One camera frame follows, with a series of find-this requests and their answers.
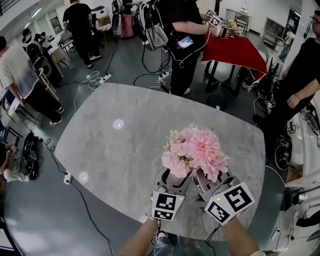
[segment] ceiling light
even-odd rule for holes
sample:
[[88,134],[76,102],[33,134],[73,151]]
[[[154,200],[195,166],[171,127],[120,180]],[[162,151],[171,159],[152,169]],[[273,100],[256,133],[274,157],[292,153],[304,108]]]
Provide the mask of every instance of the ceiling light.
[[301,15],[299,13],[297,13],[296,11],[294,11],[294,13],[301,18]]
[[29,25],[30,25],[30,22],[28,22],[28,23],[24,26],[24,28],[26,29],[27,27],[29,27]]
[[38,10],[36,10],[35,13],[31,16],[31,18],[33,18],[34,16],[36,16],[36,15],[40,12],[41,9],[42,9],[42,7],[40,7]]

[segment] red tablecloth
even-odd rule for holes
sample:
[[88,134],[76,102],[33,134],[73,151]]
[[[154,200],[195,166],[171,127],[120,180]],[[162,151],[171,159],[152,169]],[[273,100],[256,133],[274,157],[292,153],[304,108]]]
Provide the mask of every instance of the red tablecloth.
[[266,62],[246,37],[222,39],[210,36],[203,50],[202,61],[218,61],[249,68],[256,81],[267,73]]

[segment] white t-shirt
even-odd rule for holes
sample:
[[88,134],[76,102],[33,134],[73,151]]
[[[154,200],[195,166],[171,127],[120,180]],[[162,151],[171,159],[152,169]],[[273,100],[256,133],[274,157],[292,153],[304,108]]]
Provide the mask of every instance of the white t-shirt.
[[19,45],[11,46],[0,58],[0,80],[6,89],[12,83],[26,99],[39,81],[37,74],[28,65],[29,56]]
[[292,40],[295,39],[295,34],[292,32],[292,31],[289,31],[287,34],[286,34],[286,40],[285,40],[285,44],[286,45],[290,45]]

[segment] pink flower bouquet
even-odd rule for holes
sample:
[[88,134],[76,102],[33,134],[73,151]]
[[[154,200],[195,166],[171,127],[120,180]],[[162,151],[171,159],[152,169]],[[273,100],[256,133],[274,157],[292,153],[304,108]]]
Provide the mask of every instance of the pink flower bouquet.
[[185,178],[201,168],[212,182],[218,179],[219,171],[228,172],[228,157],[222,152],[217,135],[209,129],[200,130],[190,124],[182,131],[172,130],[164,146],[162,164],[178,178]]

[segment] gray marble tabletop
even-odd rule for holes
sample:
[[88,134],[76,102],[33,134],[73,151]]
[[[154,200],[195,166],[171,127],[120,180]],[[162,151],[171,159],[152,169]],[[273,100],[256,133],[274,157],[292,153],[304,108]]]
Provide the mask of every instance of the gray marble tabletop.
[[[150,213],[155,175],[170,130],[190,124],[214,128],[228,168],[246,182],[255,204],[240,221],[248,227],[260,199],[265,146],[261,130],[201,103],[164,92],[104,83],[79,108],[64,130],[55,155],[90,192],[121,213],[140,221]],[[195,201],[192,181],[174,221],[163,221],[167,232],[205,240],[218,223]],[[212,240],[223,240],[217,232]]]

